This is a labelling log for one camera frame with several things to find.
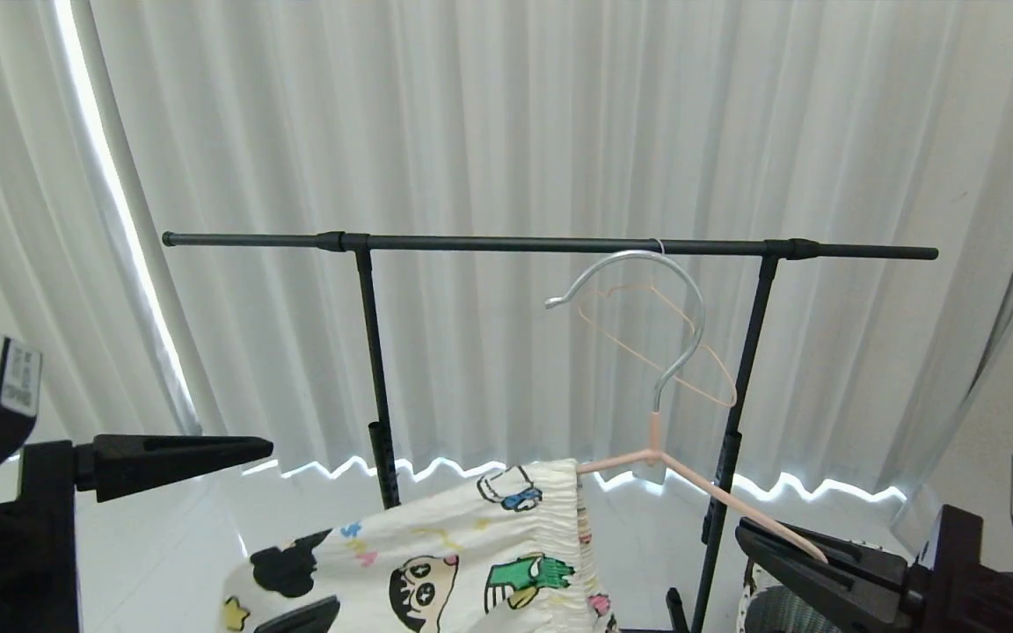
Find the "tile floor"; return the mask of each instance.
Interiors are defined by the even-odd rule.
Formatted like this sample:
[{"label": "tile floor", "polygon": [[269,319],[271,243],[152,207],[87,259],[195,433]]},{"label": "tile floor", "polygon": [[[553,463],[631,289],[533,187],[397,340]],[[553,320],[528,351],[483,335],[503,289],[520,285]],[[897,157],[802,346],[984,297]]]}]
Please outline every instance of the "tile floor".
[{"label": "tile floor", "polygon": [[[447,466],[419,482],[398,472],[405,501],[463,480]],[[0,477],[9,488],[10,473]],[[602,578],[620,623],[630,629],[670,628],[664,595],[672,585],[691,616],[703,563],[699,530],[708,497],[671,480],[660,494],[637,481],[604,491],[592,477],[586,494]],[[788,490],[775,501],[760,502],[739,494],[781,521],[903,552],[887,528],[897,500],[869,504],[832,491],[809,502]],[[221,581],[246,552],[382,508],[377,480],[357,466],[336,481],[313,469],[287,478],[278,469],[248,476],[232,470],[102,504],[89,496],[77,496],[81,613],[87,633],[215,630]],[[730,513],[708,632],[736,627],[745,557],[732,538],[735,525]]]}]

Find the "metal hanger hook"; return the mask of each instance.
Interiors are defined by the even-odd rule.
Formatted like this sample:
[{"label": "metal hanger hook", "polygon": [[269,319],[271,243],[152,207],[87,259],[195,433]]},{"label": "metal hanger hook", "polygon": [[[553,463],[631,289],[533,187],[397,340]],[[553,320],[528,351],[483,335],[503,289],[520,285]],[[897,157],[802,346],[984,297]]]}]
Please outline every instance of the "metal hanger hook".
[{"label": "metal hanger hook", "polygon": [[592,264],[585,272],[580,272],[580,276],[576,278],[573,285],[569,287],[569,290],[565,291],[565,294],[561,297],[550,297],[546,300],[546,310],[550,308],[557,308],[558,305],[563,303],[568,303],[573,300],[573,296],[582,288],[589,278],[594,276],[601,268],[606,267],[609,263],[616,263],[617,261],[622,261],[624,259],[647,259],[654,261],[654,263],[661,263],[667,265],[668,268],[674,269],[678,275],[683,278],[683,281],[687,283],[687,286],[693,293],[695,293],[696,299],[698,299],[698,308],[695,311],[695,317],[692,321],[695,322],[695,333],[690,339],[690,344],[687,345],[686,349],[683,349],[683,354],[679,357],[679,360],[668,368],[663,376],[659,376],[658,380],[655,381],[655,408],[652,411],[657,412],[659,410],[659,405],[664,400],[664,386],[679,373],[679,370],[690,361],[690,358],[695,355],[696,349],[698,349],[698,344],[703,340],[703,324],[706,322],[706,301],[703,300],[703,292],[698,289],[698,284],[695,284],[695,280],[686,271],[681,265],[676,263],[671,257],[660,255],[660,253],[652,252],[649,250],[622,250],[620,252],[614,252],[612,255],[604,257],[602,260],[597,261]]}]

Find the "hanging hanger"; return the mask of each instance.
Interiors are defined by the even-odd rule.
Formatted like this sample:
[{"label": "hanging hanger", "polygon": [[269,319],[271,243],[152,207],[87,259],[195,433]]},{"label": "hanging hanger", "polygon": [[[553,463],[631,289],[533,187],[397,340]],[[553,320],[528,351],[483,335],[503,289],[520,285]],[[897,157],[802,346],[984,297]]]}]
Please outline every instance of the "hanging hanger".
[{"label": "hanging hanger", "polygon": [[577,466],[577,474],[583,473],[594,473],[598,471],[603,471],[611,468],[616,468],[616,466],[623,466],[627,464],[634,464],[636,462],[646,462],[648,465],[654,465],[655,462],[664,462],[669,469],[678,474],[680,477],[686,478],[692,484],[698,486],[698,488],[706,491],[709,496],[714,497],[716,500],[723,502],[732,509],[743,513],[745,517],[751,518],[751,520],[757,522],[761,526],[776,534],[778,537],[784,538],[785,541],[795,545],[800,550],[807,552],[809,556],[815,558],[816,560],[827,563],[828,557],[816,548],[815,545],[808,541],[807,538],[800,537],[799,534],[792,532],[784,528],[776,520],[768,517],[760,509],[753,508],[752,505],[745,503],[741,499],[736,499],[732,494],[721,490],[718,486],[712,484],[707,480],[706,477],[700,476],[700,474],[688,469],[686,465],[676,460],[674,457],[668,456],[663,450],[663,422],[659,421],[659,408],[660,403],[664,399],[664,388],[667,386],[668,381],[675,376],[683,368],[683,365],[690,360],[691,357],[695,355],[695,349],[698,349],[698,344],[701,342],[701,337],[703,337],[703,324],[706,322],[706,303],[703,300],[703,293],[698,289],[698,284],[692,280],[690,273],[686,271],[681,265],[675,263],[675,260],[670,259],[670,257],[660,255],[657,252],[651,252],[647,250],[624,250],[620,252],[612,253],[612,255],[604,257],[602,260],[597,261],[592,264],[585,272],[580,273],[580,276],[576,278],[576,281],[569,287],[569,290],[563,294],[561,297],[551,297],[545,302],[546,309],[557,308],[558,305],[563,303],[568,303],[573,299],[573,296],[580,290],[580,286],[583,286],[589,278],[594,276],[597,271],[601,268],[606,267],[606,265],[611,263],[616,263],[617,261],[622,261],[624,259],[647,259],[650,261],[655,261],[655,263],[661,263],[667,265],[668,268],[674,269],[678,275],[683,278],[687,286],[695,293],[696,299],[698,299],[698,306],[696,307],[695,313],[695,333],[687,345],[686,349],[683,349],[683,353],[679,355],[678,361],[671,365],[658,380],[655,381],[655,400],[654,408],[651,409],[650,414],[650,445],[647,449],[636,450],[634,453],[623,454],[623,456],[608,457],[604,460],[598,460],[595,462],[590,462],[588,464],[582,464]]},{"label": "hanging hanger", "polygon": [[[659,255],[667,256],[667,247],[664,247],[664,240],[659,240],[657,239],[657,237],[652,237],[651,239],[655,240],[658,243]],[[664,303],[668,305],[668,308],[671,308],[673,312],[678,314],[680,317],[683,318],[684,321],[687,322],[687,325],[690,328],[690,334],[692,336],[696,334],[695,322],[690,320],[690,316],[687,316],[687,313],[683,312],[683,309],[680,309],[678,305],[675,305],[675,302],[672,302],[670,299],[668,299],[667,296],[664,295],[663,292],[659,292],[659,289],[655,288],[654,268],[652,268],[651,272],[648,273],[646,285],[624,284],[624,285],[614,286],[614,288],[607,289],[606,291],[595,290],[589,294],[597,298],[599,306],[600,300],[608,299],[608,297],[614,296],[615,293],[618,293],[620,291],[635,291],[635,290],[646,290],[649,291],[651,294],[654,294],[655,297],[659,297],[659,299],[664,300]],[[658,364],[655,364],[654,361],[651,361],[649,360],[649,358],[644,357],[643,353],[636,351],[636,349],[632,348],[631,345],[627,344],[623,340],[620,340],[618,336],[614,335],[614,333],[608,331],[603,327],[600,327],[600,324],[597,323],[594,317],[588,316],[588,314],[583,313],[583,300],[577,301],[577,316],[580,317],[580,319],[582,319],[586,323],[588,323],[592,328],[602,333],[602,335],[607,336],[609,340],[615,342],[615,344],[618,344],[620,348],[624,349],[624,351],[627,351],[631,355],[638,358],[638,360],[643,361],[644,364],[650,365],[651,368],[654,368],[656,370],[659,370],[659,372],[663,372],[664,368],[660,368],[660,366]],[[684,381],[683,378],[679,376],[675,376],[676,384],[683,386],[689,391],[697,393],[699,396],[706,397],[707,400],[711,401],[714,404],[724,406],[724,408],[726,409],[730,408],[730,406],[736,404],[736,384],[734,380],[732,380],[732,376],[729,374],[729,370],[726,369],[726,366],[724,366],[723,362],[721,362],[721,358],[718,355],[718,353],[716,353],[716,351],[714,351],[714,348],[710,347],[710,345],[699,344],[698,347],[699,349],[706,349],[706,351],[708,351],[710,355],[714,358],[716,366],[718,366],[718,369],[724,376],[724,380],[726,380],[726,384],[729,386],[729,400],[721,400],[719,399],[719,397],[712,396],[712,394],[698,389],[695,385],[692,385],[687,381]]]}]

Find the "garment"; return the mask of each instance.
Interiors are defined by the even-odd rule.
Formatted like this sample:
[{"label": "garment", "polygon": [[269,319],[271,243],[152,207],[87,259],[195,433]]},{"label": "garment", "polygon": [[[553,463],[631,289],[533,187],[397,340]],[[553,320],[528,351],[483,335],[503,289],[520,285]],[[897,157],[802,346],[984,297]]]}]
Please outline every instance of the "garment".
[{"label": "garment", "polygon": [[249,556],[221,628],[616,632],[576,462],[512,466]]}]

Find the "black metal rack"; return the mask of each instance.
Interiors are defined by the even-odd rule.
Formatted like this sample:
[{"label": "black metal rack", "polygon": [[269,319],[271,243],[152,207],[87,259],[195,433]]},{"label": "black metal rack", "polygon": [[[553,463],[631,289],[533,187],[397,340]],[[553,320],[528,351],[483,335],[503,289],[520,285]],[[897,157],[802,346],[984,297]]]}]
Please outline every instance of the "black metal rack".
[{"label": "black metal rack", "polygon": [[[374,460],[377,462],[378,485],[381,486],[382,502],[386,508],[399,504],[397,473],[393,464],[393,437],[390,432],[390,405],[385,391],[385,370],[382,366],[382,339],[378,335],[377,300],[374,296],[374,263],[370,252],[375,250],[422,250],[422,251],[495,251],[495,252],[596,252],[608,253],[620,250],[658,251],[659,241],[628,239],[591,239],[591,237],[444,237],[444,236],[373,236],[369,233],[348,233],[331,231],[292,236],[292,234],[220,234],[220,233],[173,233],[164,232],[162,243],[168,247],[177,245],[229,245],[229,247],[289,247],[318,248],[333,252],[354,252],[358,263],[358,280],[362,285],[363,310],[366,316],[366,336],[370,344],[370,369],[374,377],[374,396],[377,400],[376,422],[370,424],[370,442],[373,444]],[[812,259],[817,256],[871,257],[871,259],[936,259],[939,252],[934,248],[884,247],[865,244],[824,244],[811,240],[763,240],[763,241],[707,241],[707,240],[663,240],[668,256],[711,255],[711,256],[760,256],[761,269],[757,279],[757,295],[749,316],[749,328],[745,332],[741,365],[736,369],[736,403],[729,410],[724,438],[718,453],[715,481],[721,489],[732,488],[732,476],[736,469],[736,456],[741,452],[741,414],[744,411],[745,394],[749,391],[749,378],[753,373],[753,362],[757,358],[764,313],[768,309],[772,282],[776,278],[776,267],[781,260]],[[687,628],[683,603],[678,589],[667,594],[668,611],[676,633],[696,632],[703,629],[709,595],[714,582],[716,557],[721,545],[724,528],[724,505],[710,500],[706,517],[703,518],[703,535],[706,556],[703,559],[703,573],[698,585],[698,602],[690,628]]]}]

